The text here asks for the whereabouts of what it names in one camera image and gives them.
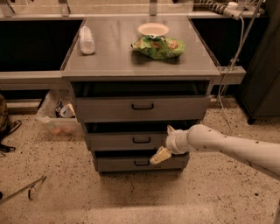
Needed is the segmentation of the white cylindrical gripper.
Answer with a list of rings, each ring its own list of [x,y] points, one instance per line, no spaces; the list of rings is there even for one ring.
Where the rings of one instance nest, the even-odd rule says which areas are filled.
[[[167,138],[165,146],[161,146],[155,155],[150,159],[150,163],[157,165],[169,159],[172,154],[185,154],[191,150],[188,142],[188,130],[174,129],[171,125],[167,125]]]

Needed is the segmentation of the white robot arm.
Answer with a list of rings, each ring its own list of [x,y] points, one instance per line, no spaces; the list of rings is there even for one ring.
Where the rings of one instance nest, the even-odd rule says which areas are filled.
[[[280,144],[222,134],[203,124],[190,129],[167,126],[165,144],[150,158],[153,165],[187,152],[220,152],[273,179],[280,180]]]

